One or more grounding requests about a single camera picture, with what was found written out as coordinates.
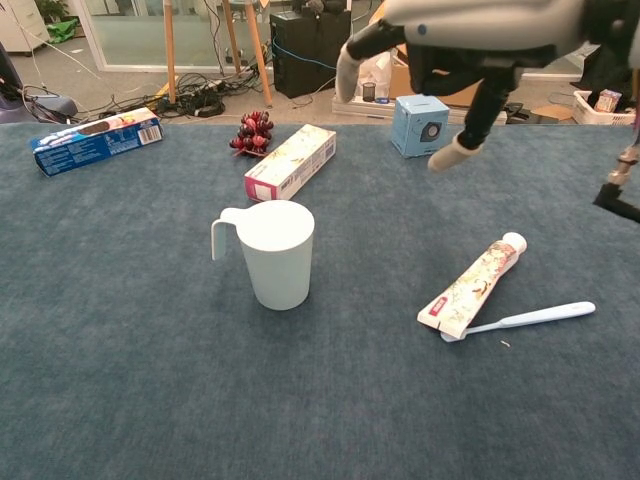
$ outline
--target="cup handle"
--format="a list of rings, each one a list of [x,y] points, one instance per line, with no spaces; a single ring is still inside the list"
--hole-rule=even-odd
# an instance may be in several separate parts
[[[211,259],[219,260],[227,251],[227,225],[238,225],[245,210],[241,208],[225,208],[220,219],[211,224]]]

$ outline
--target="blue box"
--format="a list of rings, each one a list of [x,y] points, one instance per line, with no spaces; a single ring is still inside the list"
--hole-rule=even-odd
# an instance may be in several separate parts
[[[160,120],[141,108],[33,139],[31,148],[42,173],[52,177],[160,140]]]
[[[403,157],[430,156],[444,146],[448,121],[449,107],[436,97],[398,97],[391,142]]]

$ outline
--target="white toothpaste box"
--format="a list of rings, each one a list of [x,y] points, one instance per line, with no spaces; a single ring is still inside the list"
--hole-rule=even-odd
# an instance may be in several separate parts
[[[244,175],[252,200],[289,200],[336,153],[336,132],[304,125]]]

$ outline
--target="white cabinet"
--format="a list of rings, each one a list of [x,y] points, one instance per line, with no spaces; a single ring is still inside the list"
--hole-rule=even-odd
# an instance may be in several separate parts
[[[33,0],[0,0],[0,42],[7,52],[30,53],[45,41],[49,32]]]

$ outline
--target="red logo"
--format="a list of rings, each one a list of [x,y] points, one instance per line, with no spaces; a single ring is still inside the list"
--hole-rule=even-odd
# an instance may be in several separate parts
[[[440,297],[431,310],[429,310],[429,315],[437,317],[442,307],[444,307],[448,301],[449,299],[447,297]]]

